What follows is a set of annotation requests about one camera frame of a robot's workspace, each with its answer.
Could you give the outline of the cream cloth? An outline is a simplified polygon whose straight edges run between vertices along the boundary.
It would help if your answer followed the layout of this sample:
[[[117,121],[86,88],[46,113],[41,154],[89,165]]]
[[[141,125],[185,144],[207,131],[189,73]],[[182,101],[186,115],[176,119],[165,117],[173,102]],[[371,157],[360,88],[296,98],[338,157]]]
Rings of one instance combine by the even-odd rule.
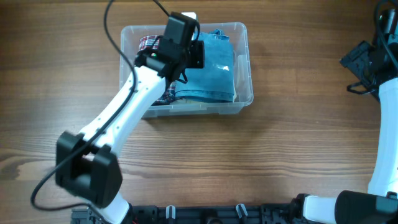
[[[178,101],[186,104],[197,103],[231,103],[237,98],[236,89],[233,92],[210,90],[181,90],[175,93]]]

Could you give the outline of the red plaid cloth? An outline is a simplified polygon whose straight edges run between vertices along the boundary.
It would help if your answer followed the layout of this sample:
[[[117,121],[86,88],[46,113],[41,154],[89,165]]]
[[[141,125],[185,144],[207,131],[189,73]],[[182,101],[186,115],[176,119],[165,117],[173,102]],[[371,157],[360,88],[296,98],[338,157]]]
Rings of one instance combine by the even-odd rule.
[[[157,49],[159,47],[160,36],[159,35],[147,35],[139,41],[139,51],[146,48]],[[158,98],[152,105],[162,106],[169,105],[177,100],[175,96],[176,82],[172,82],[169,87],[165,90],[163,95]]]

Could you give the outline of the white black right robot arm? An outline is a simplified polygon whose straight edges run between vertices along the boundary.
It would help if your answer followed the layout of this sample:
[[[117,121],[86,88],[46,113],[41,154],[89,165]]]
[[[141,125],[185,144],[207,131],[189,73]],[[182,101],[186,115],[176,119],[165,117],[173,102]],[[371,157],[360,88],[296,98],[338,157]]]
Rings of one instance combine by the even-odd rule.
[[[372,43],[358,44],[340,63],[359,80],[347,86],[370,94],[381,106],[376,165],[367,193],[342,191],[337,197],[301,194],[289,205],[289,222],[397,223],[397,8],[374,10]]]

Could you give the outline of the clear plastic storage bin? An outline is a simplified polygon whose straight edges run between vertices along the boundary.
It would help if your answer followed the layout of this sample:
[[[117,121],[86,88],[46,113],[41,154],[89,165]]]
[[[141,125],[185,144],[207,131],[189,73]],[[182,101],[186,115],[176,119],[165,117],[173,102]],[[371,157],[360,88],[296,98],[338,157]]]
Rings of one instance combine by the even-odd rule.
[[[222,30],[233,46],[233,75],[236,98],[232,103],[188,103],[178,100],[170,105],[151,106],[144,114],[145,118],[160,116],[180,116],[193,114],[238,114],[249,106],[254,99],[251,64],[248,44],[248,32],[241,22],[201,23],[200,30],[209,33],[215,29]],[[163,34],[164,25],[126,26],[121,31],[121,50],[133,59],[139,50],[140,39],[147,35]]]

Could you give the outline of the blue denim cloth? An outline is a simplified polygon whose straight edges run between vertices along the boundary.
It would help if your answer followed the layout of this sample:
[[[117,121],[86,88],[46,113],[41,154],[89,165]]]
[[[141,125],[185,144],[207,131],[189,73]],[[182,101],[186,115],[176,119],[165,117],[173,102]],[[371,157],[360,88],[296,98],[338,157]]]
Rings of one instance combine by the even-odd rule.
[[[205,47],[203,68],[185,70],[188,82],[178,82],[175,97],[204,103],[228,103],[234,100],[233,46],[223,30],[200,33]]]

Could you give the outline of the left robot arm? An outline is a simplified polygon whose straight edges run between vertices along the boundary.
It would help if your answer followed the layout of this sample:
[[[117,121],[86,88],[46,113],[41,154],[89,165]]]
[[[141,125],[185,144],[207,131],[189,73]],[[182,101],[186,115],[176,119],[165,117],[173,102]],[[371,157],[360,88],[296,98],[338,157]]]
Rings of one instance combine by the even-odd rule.
[[[102,223],[133,223],[132,205],[119,189],[118,157],[145,112],[172,82],[187,82],[186,68],[203,68],[204,44],[194,12],[172,12],[157,48],[137,53],[127,82],[109,105],[79,134],[64,132],[57,141],[56,184],[84,204]]]

